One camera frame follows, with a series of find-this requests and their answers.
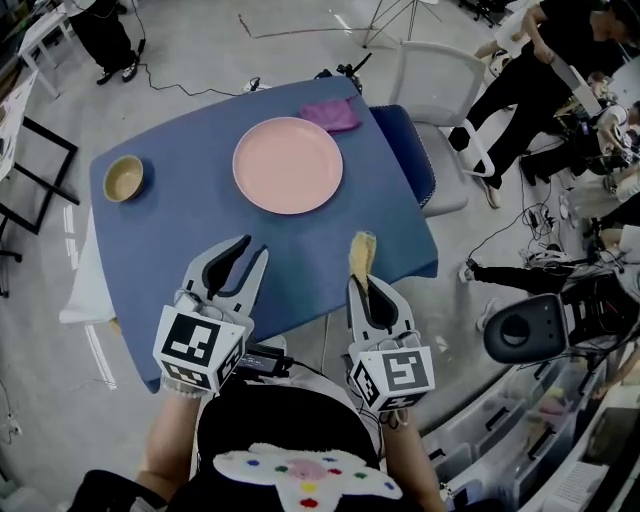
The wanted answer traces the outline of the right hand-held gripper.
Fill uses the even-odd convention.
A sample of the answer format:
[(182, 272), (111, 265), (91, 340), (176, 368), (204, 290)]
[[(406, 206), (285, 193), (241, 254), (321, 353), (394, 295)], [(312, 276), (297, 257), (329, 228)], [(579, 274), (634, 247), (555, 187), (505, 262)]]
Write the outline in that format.
[(371, 274), (365, 281), (366, 288), (352, 275), (347, 285), (351, 380), (371, 413), (411, 408), (434, 389), (431, 349), (409, 332), (415, 322), (406, 299)]

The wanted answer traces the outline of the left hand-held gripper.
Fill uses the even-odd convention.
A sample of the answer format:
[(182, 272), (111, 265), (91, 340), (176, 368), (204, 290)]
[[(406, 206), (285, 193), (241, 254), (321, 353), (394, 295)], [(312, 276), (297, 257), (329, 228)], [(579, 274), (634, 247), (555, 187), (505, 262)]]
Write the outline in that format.
[(175, 303), (163, 308), (157, 329), (153, 357), (164, 377), (218, 393), (244, 356), (254, 330), (248, 316), (266, 271), (267, 248), (254, 253), (233, 290), (223, 287), (250, 242), (250, 235), (227, 239), (189, 264), (182, 283), (187, 291), (179, 291)]

